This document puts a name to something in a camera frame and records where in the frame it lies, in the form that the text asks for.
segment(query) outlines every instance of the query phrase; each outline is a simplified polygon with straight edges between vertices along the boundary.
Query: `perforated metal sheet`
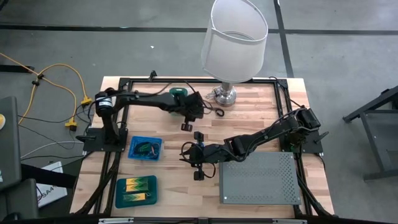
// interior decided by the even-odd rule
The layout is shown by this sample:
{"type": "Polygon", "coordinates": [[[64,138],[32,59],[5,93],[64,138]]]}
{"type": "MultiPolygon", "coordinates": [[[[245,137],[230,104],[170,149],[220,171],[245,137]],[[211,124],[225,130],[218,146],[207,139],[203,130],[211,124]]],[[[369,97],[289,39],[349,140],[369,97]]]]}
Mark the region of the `perforated metal sheet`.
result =
{"type": "Polygon", "coordinates": [[[220,202],[300,205],[291,152],[254,152],[244,162],[220,164],[220,202]]]}

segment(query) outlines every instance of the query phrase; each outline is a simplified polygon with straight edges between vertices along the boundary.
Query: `lamp base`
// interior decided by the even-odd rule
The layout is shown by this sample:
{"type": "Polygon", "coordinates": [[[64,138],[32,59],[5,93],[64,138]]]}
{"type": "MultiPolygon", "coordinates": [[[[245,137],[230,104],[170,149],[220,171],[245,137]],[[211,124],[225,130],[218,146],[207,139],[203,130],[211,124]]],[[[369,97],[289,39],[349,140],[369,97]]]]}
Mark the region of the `lamp base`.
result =
{"type": "Polygon", "coordinates": [[[214,100],[217,104],[224,107],[229,107],[234,105],[236,100],[236,90],[232,86],[232,83],[223,82],[221,86],[217,87],[215,90],[214,100]]]}

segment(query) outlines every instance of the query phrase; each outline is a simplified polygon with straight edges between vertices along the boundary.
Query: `gray floor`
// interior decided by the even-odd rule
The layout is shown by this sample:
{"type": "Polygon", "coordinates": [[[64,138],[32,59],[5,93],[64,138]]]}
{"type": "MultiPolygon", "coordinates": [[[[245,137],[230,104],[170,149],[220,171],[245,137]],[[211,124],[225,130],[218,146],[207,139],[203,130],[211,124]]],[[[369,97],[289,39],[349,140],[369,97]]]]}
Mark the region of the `gray floor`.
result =
{"type": "MultiPolygon", "coordinates": [[[[15,0],[1,12],[0,22],[121,27],[206,27],[211,0],[15,0]]],[[[253,1],[269,27],[277,28],[272,0],[253,1]]],[[[397,30],[395,0],[280,0],[286,29],[397,30]]],[[[0,30],[1,52],[36,70],[68,63],[80,71],[93,96],[105,75],[202,76],[200,50],[203,33],[166,32],[49,32],[0,30]]],[[[397,222],[398,178],[365,183],[362,175],[377,171],[363,126],[341,119],[357,107],[398,84],[398,36],[288,35],[295,77],[305,79],[310,104],[330,135],[323,140],[326,173],[337,215],[397,222]]],[[[0,64],[12,64],[0,58],[0,64]]],[[[70,87],[82,98],[75,74],[55,68],[51,80],[70,87]]],[[[279,34],[270,34],[260,77],[286,77],[279,34]]],[[[0,74],[0,98],[14,95],[22,114],[29,102],[33,75],[0,74]]],[[[29,116],[60,120],[72,113],[72,98],[43,83],[29,116]]],[[[24,126],[69,141],[63,123],[25,120],[24,126]]],[[[21,151],[27,153],[50,141],[21,129],[21,151]]],[[[54,146],[36,154],[72,156],[54,146]]],[[[44,166],[54,159],[32,159],[44,166]]]]}

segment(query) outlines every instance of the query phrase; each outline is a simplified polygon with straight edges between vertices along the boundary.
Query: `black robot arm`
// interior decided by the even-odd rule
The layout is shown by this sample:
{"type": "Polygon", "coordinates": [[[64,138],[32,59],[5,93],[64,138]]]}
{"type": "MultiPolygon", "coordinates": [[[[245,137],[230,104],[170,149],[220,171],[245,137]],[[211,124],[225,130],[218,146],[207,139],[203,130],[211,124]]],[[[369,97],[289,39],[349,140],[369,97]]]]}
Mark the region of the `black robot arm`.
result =
{"type": "Polygon", "coordinates": [[[305,142],[309,133],[318,130],[319,120],[311,109],[299,108],[285,114],[271,126],[254,134],[243,134],[224,139],[224,144],[210,144],[203,146],[202,133],[195,133],[197,143],[186,142],[181,148],[181,161],[190,163],[199,169],[194,175],[195,179],[203,180],[201,166],[203,163],[216,164],[218,162],[242,162],[256,150],[257,146],[285,135],[290,147],[298,147],[305,142]],[[191,144],[184,151],[184,146],[191,144]]]}
{"type": "Polygon", "coordinates": [[[102,118],[104,124],[104,143],[117,144],[119,141],[119,129],[116,122],[112,120],[112,115],[127,105],[153,106],[169,113],[178,113],[185,117],[185,122],[181,125],[184,131],[191,131],[191,121],[203,117],[203,100],[199,92],[191,95],[183,94],[172,95],[171,93],[139,93],[116,91],[108,88],[95,95],[96,114],[102,118]],[[112,103],[113,96],[116,96],[115,104],[112,103]]]}

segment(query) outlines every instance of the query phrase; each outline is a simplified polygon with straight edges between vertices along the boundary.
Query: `lamp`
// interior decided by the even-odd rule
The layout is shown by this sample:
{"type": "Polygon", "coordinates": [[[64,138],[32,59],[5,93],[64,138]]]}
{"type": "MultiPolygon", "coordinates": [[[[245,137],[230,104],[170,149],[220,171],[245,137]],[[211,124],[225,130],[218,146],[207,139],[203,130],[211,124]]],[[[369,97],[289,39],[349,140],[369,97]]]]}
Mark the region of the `lamp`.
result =
{"type": "Polygon", "coordinates": [[[222,81],[215,101],[232,106],[233,83],[257,75],[264,61],[268,25],[260,10],[248,0],[216,0],[201,51],[203,69],[222,81]]]}

